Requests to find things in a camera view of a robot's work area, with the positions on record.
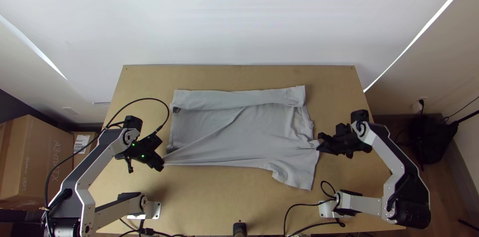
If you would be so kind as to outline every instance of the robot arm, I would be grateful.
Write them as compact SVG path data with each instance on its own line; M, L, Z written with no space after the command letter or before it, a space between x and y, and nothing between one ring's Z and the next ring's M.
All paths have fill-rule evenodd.
M383 125L369 122L366 110L351 114L351 125L338 124L333 137L320 133L324 142L317 148L330 154L353 157L355 151L369 153L372 149L381 157L391 172L383 187L381 198L340 190L336 201L319 206L322 217L347 218L367 213L402 226L425 229L431 221L429 190L419 176L416 165L389 138Z
M132 159L162 170L163 160L155 153L162 141L154 133L137 141L141 126L140 119L127 116L123 128L103 131L98 145L63 181L49 204L48 224L52 237L95 236L98 229L126 215L128 219L159 218L161 203L149 201L140 192L121 193L116 201L96 207L88 191L113 157L125 159L129 172L133 171ZM44 235L49 236L47 229Z

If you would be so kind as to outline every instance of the black bag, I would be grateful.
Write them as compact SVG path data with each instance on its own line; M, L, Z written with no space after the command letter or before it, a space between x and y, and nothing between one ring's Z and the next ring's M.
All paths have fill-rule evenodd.
M420 115L409 125L409 140L417 160L424 164L439 162L458 131L459 122L445 124L436 118Z

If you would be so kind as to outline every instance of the metal bracket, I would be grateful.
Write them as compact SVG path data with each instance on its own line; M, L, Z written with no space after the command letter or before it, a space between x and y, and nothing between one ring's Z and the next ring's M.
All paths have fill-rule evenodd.
M142 199L141 207L143 212L130 214L127 219L158 219L160 218L161 202L151 202L146 198Z
M338 204L338 200L335 201L328 201L326 203L321 204L319 207L319 215L322 218L350 218L351 216L348 215L340 215L334 211L336 205Z

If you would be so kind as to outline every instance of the box label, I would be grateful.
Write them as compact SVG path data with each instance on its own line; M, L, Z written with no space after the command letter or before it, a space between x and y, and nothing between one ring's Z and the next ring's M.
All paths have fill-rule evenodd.
M22 190L23 191L26 191L26 183L28 181L28 163L30 162L30 157L25 157L25 170L24 170L24 173L25 173L25 177L23 178L23 182L22 182Z
M51 161L53 163L53 167L55 167L58 164L59 156L58 153L61 152L61 144L57 142L56 140L53 140L55 142L55 145L53 146L53 151L55 152L51 158ZM51 173L51 181L55 180L58 183L61 183L58 177L60 176L60 167L57 167L52 173Z
M76 153L83 147L85 147L90 141L90 135L78 135L76 136L75 145L73 146L73 152ZM81 150L79 154L85 154L85 149Z

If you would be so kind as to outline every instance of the wooden table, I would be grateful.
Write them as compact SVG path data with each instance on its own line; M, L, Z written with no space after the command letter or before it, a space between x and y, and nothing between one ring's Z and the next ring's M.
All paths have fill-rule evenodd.
M175 89L239 91L285 88L306 85L306 105L314 122L314 135L333 135L335 125L348 123L350 113L368 109L354 66L173 66L127 65L118 81L105 123L126 103L142 97L155 97L167 104ZM135 103L115 119L126 115L143 120L141 137L150 134L166 117L163 105L155 101ZM164 155L170 121L158 133ZM322 154L316 167L312 191L282 184L271 172L238 167L167 166L162 172L133 162L128 174L124 161L112 160L94 182L90 191L97 206L115 200L121 192L143 192L148 199L161 201L160 219L147 220L145 226L168 234L231 235L233 223L247 223L250 235L283 234L284 214L296 203L317 203L326 196L320 181L335 189L347 189L368 197L381 197L390 176L387 167L373 151L357 152L353 159ZM326 222L318 207L295 207L288 215L288 233L310 224ZM327 225L306 233L372 232L402 229L378 217L358 214L344 219L345 228ZM99 232L123 233L126 228L114 222Z

